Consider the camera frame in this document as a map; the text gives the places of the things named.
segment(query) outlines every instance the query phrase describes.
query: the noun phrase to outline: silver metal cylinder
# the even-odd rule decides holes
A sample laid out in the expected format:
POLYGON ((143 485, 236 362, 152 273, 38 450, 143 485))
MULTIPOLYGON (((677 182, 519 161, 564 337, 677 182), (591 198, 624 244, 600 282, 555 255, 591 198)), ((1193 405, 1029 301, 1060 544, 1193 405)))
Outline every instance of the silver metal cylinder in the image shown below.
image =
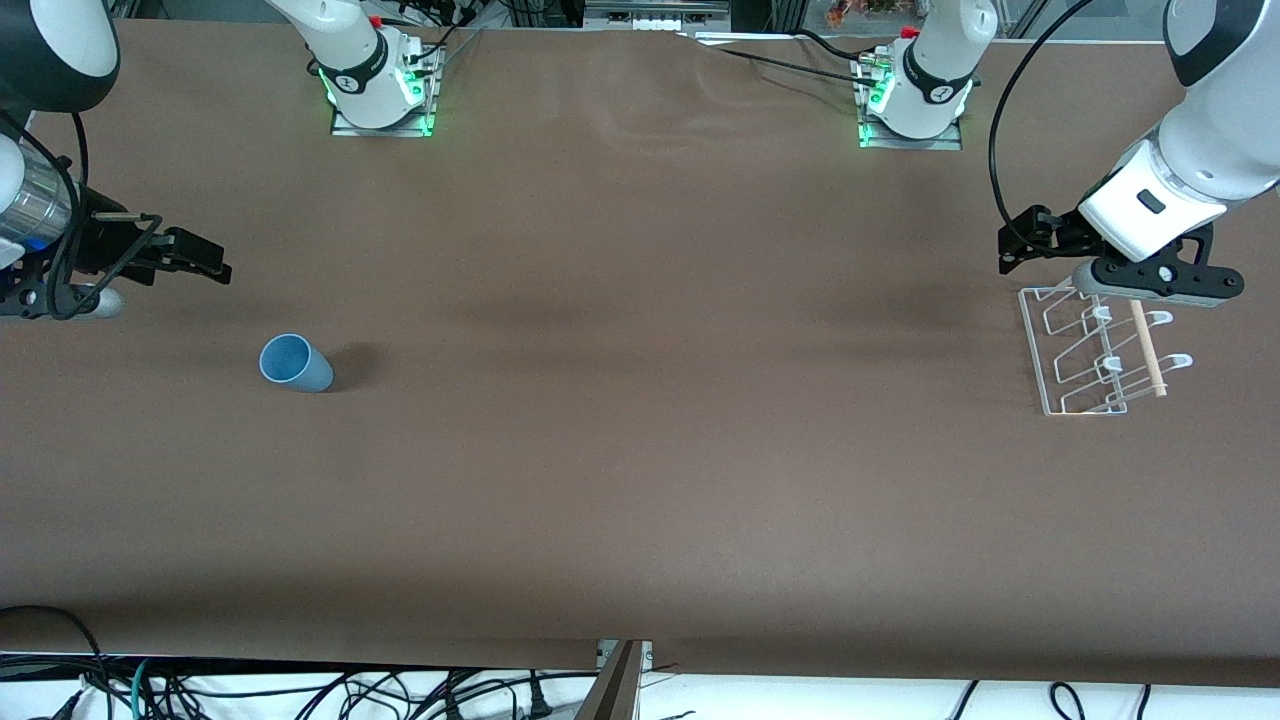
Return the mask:
POLYGON ((9 208, 0 213, 0 238, 44 250, 61 237, 70 224, 72 201, 58 170, 40 152, 19 146, 23 160, 22 187, 9 208))

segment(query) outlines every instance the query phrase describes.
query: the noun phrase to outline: blue cup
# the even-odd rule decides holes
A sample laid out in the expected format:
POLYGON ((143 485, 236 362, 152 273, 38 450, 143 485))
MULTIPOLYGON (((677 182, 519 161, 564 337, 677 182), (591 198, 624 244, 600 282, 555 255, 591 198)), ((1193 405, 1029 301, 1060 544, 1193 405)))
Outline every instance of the blue cup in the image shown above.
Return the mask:
POLYGON ((324 392, 333 384, 333 368, 307 338, 285 333, 271 338, 257 356, 262 377, 298 392, 324 392))

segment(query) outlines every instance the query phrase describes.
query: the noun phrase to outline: wooden stick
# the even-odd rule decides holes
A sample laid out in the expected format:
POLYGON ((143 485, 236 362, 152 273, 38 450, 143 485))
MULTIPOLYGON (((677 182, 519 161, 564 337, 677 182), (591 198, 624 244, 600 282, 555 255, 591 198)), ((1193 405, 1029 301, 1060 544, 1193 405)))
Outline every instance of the wooden stick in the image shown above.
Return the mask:
POLYGON ((1151 343, 1151 328, 1147 327, 1147 311, 1142 307, 1140 300, 1130 300, 1129 310, 1133 313, 1133 325, 1138 329, 1138 345, 1142 346, 1142 357, 1147 361, 1147 372, 1151 373, 1151 384, 1156 388, 1156 397, 1169 395, 1165 386, 1165 374, 1160 372, 1160 357, 1156 356, 1156 346, 1151 343))

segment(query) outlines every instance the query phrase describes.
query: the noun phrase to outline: brown table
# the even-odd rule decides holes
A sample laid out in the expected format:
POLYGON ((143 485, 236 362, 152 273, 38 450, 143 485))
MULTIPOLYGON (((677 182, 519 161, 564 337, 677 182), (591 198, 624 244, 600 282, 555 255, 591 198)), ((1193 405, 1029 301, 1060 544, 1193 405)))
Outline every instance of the brown table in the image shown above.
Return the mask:
MULTIPOLYGON (((1176 313, 1167 400, 1041 416, 1015 291, 1071 265, 996 274, 984 174, 1025 45, 964 152, 900 152, 858 147, 841 83, 664 33, 485 33, 426 141, 329 137, 288 27, 120 38, 92 184, 236 279, 0 331, 0 601, 131 652, 588 665, 621 635, 689 671, 1277 684, 1280 208, 1220 223, 1251 287, 1176 313), (259 377, 288 331, 334 392, 259 377)), ((1179 96, 1160 46, 1047 49, 1011 210, 1069 209, 1179 96)))

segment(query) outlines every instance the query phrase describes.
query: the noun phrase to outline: teal cable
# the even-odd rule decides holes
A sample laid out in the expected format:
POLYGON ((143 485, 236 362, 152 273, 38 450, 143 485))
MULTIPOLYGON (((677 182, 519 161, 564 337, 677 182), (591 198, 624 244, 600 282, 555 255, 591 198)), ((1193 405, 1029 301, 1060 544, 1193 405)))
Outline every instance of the teal cable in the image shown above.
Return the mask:
POLYGON ((133 711, 133 720, 142 720, 142 711, 138 708, 138 694, 142 692, 142 671, 146 670, 150 660, 147 657, 142 662, 138 662, 138 669, 133 671, 133 683, 129 684, 129 710, 133 711))

